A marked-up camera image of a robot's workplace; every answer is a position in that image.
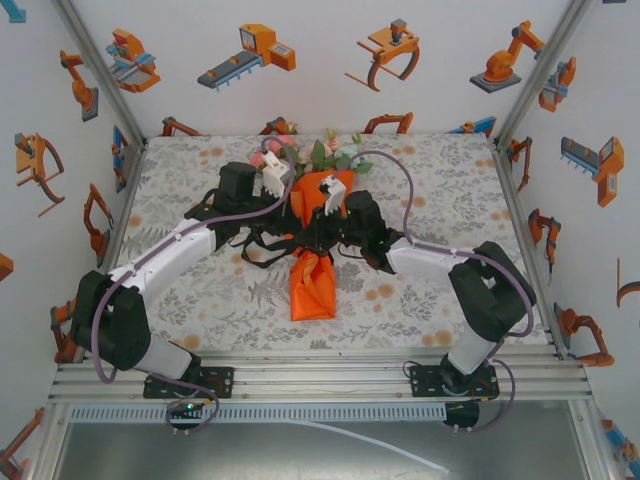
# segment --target pink flower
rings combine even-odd
[[[253,165],[256,168],[262,165],[262,163],[262,153],[260,152],[254,153],[253,155],[251,155],[251,158],[249,158],[249,164]]]
[[[289,146],[289,147],[295,147],[296,146],[295,138],[293,138],[290,135],[278,135],[278,138],[280,140],[282,140],[282,142],[285,145]],[[275,140],[271,140],[269,142],[269,150],[271,150],[273,153],[278,153],[281,148],[282,148],[282,146],[278,142],[276,142]]]

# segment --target floral tablecloth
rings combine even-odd
[[[297,135],[299,145],[318,137]],[[363,135],[365,149],[392,153],[411,172],[416,197],[410,228],[430,242],[475,247],[497,242],[522,270],[515,233],[483,135]],[[339,137],[348,142],[349,137]],[[128,220],[119,263],[126,263],[167,235],[204,193],[218,170],[247,161],[258,136],[166,137],[149,142]],[[373,169],[358,175],[389,226],[401,228],[407,181],[397,166],[371,157]],[[357,254],[353,249],[348,253]],[[267,253],[250,248],[253,259]],[[347,349],[450,345],[465,324],[453,289],[424,278],[371,270],[364,260],[333,252],[337,315],[332,320],[291,322],[285,258],[261,270],[226,246],[188,268],[148,308],[154,333],[192,350]],[[522,330],[525,320],[515,329]],[[546,343],[536,311],[533,333],[520,343]]]

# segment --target white wall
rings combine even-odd
[[[116,195],[111,135],[116,118],[104,97],[97,118],[83,123],[71,92],[71,76],[59,51],[77,53],[50,2],[20,0],[27,22],[9,24],[0,10],[0,252],[15,271],[0,282],[0,448],[47,398],[55,370],[49,309],[75,296],[80,277],[95,267],[95,254],[82,222],[93,182],[116,221],[125,191]],[[88,69],[78,68],[95,86]],[[50,182],[65,200],[38,218],[49,201],[34,182],[16,182],[14,134],[40,133],[57,149],[65,171]],[[53,160],[45,155],[51,172]],[[94,225],[107,227],[96,208]]]
[[[616,307],[616,258],[622,258],[623,284],[640,280],[640,63],[637,42],[630,34],[638,18],[638,2],[594,2],[561,58],[577,59],[568,97],[556,113],[532,107],[516,136],[533,138],[531,181],[520,194],[526,210],[539,207],[562,223],[550,298],[593,316],[602,327],[616,363],[588,369],[589,379],[603,413],[636,443],[640,442],[636,405],[640,294],[629,294],[621,308]],[[617,198],[601,208],[590,175],[560,160],[560,140],[566,136],[599,151],[614,135],[624,147],[625,165],[618,174]],[[518,182],[521,167],[514,169]],[[572,346],[578,355],[595,351],[586,333],[575,336]]]
[[[158,135],[170,115],[214,134],[258,133],[279,115],[298,122],[301,133],[362,130],[372,117],[408,111],[415,113],[414,132],[448,131],[490,115],[500,122],[524,81],[487,94],[469,77],[509,46],[511,29],[524,20],[546,41],[567,5],[564,0],[74,3],[100,48],[112,42],[111,32],[119,27],[157,57],[160,83],[142,93],[123,91],[146,136]],[[379,72],[379,93],[347,78],[344,72],[366,78],[369,69],[371,54],[356,42],[397,18],[420,37],[421,58],[412,75],[403,82]],[[270,65],[219,92],[199,85],[200,75],[241,50],[238,28],[244,23],[273,28],[279,41],[295,49],[297,68],[285,72]],[[525,47],[515,71],[526,79],[534,63]]]

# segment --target black strap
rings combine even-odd
[[[264,248],[265,250],[268,250],[270,252],[277,252],[278,250],[284,251],[280,255],[276,255],[269,260],[265,260],[264,262],[257,262],[255,260],[251,260],[249,258],[249,255],[247,254],[247,247],[254,242],[260,248]],[[287,255],[291,255],[293,252],[295,252],[297,247],[298,246],[292,238],[287,240],[279,240],[277,242],[266,245],[264,243],[264,240],[262,239],[262,232],[257,229],[252,229],[251,233],[247,235],[245,241],[242,242],[242,253],[240,254],[240,256],[244,261],[249,262],[250,264],[255,265],[258,268],[268,268],[281,258],[284,258]]]

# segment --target orange fabric bag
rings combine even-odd
[[[313,209],[324,205],[326,198],[318,186],[333,173],[334,171],[308,173],[293,188],[291,208],[302,219],[304,226],[309,225]],[[355,172],[342,172],[338,179],[347,187],[348,195]],[[329,257],[303,252],[291,267],[289,290],[292,321],[322,320],[336,316],[336,276]]]

